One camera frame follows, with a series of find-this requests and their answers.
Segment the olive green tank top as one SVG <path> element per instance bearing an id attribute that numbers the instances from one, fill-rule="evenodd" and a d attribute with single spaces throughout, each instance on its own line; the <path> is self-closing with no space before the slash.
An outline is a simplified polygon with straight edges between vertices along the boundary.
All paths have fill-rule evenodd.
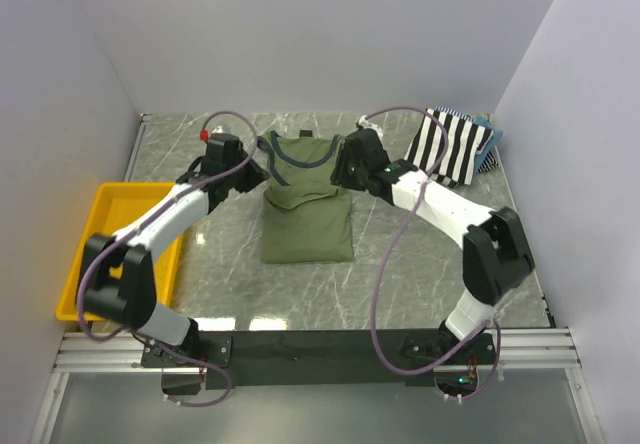
<path id="1" fill-rule="evenodd" d="M 352 198 L 333 185 L 343 137 L 259 137 L 269 178 L 263 192 L 260 260 L 265 264 L 350 262 Z"/>

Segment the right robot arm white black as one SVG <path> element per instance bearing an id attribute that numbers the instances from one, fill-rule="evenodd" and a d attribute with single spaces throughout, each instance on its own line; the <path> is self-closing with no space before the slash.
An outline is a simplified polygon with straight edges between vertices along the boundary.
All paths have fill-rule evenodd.
<path id="1" fill-rule="evenodd" d="M 535 269 L 519 215 L 461 197 L 404 159 L 392 161 L 378 134 L 359 129 L 340 145 L 331 183 L 366 191 L 407 210 L 449 237 L 462 252 L 464 291 L 439 330 L 440 354 L 460 363 L 474 350 L 471 335 L 495 314 L 505 294 Z"/>

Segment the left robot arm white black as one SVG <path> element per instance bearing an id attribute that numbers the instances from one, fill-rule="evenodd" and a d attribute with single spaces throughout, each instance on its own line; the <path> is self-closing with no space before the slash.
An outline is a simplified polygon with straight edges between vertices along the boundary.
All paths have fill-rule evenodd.
<path id="1" fill-rule="evenodd" d="M 167 195 L 111 235 L 85 243 L 76 294 L 79 317 L 89 312 L 164 344 L 176 365 L 204 355 L 198 324 L 160 302 L 154 265 L 191 225 L 207 217 L 231 191 L 247 193 L 267 178 L 240 139 L 214 133 Z"/>

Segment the black white striped folded top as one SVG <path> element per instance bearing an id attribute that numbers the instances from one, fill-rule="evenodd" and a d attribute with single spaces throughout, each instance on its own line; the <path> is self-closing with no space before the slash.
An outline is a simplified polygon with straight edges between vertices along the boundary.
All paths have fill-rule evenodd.
<path id="1" fill-rule="evenodd" d="M 491 132 L 471 120 L 433 108 L 427 108 L 426 112 L 440 122 L 447 138 L 431 118 L 424 117 L 404 159 L 424 171 L 431 170 L 431 178 L 446 187 L 470 185 L 477 175 L 474 173 L 476 155 Z"/>

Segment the blue striped folded garment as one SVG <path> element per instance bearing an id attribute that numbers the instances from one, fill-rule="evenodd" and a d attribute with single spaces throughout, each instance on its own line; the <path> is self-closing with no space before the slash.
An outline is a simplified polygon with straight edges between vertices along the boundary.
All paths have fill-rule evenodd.
<path id="1" fill-rule="evenodd" d="M 478 115 L 470 115 L 470 114 L 466 114 L 463 113 L 461 111 L 458 110 L 454 110 L 452 108 L 449 107 L 445 107 L 445 106 L 438 106 L 435 108 L 436 111 L 440 111 L 440 112 L 445 112 L 451 115 L 455 115 L 456 117 L 462 118 L 462 119 L 466 119 L 466 120 L 471 120 L 473 121 L 473 118 L 475 116 L 478 115 L 483 115 L 486 116 L 490 119 L 490 115 L 489 114 L 478 114 Z M 480 156 L 480 153 L 482 152 L 482 150 L 476 155 L 475 161 L 474 161 L 474 173 L 478 174 L 478 173 L 486 173 L 489 172 L 495 168 L 497 168 L 499 166 L 499 161 L 498 158 L 496 156 L 496 151 L 497 151 L 497 146 L 496 148 L 490 152 L 488 154 L 488 156 L 486 158 L 482 158 Z"/>

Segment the black base crossbar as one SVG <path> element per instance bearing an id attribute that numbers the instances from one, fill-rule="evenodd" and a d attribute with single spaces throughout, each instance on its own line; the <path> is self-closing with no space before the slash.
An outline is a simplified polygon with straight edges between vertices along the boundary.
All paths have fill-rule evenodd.
<path id="1" fill-rule="evenodd" d="M 453 338 L 442 329 L 379 330 L 377 336 L 385 357 L 403 369 L 430 365 L 454 347 Z M 453 376 L 453 382 L 470 394 L 480 366 L 496 363 L 495 338 L 483 332 L 443 363 L 442 370 L 419 376 L 402 376 L 389 370 L 377 356 L 368 330 L 321 331 L 200 331 L 200 359 L 228 372 L 233 387 L 278 385 L 338 385 L 403 383 L 407 387 L 436 387 L 436 377 Z M 177 370 L 190 365 L 184 358 L 167 354 L 157 344 L 145 346 L 143 369 L 169 371 L 163 390 L 195 395 L 195 378 L 178 384 Z"/>

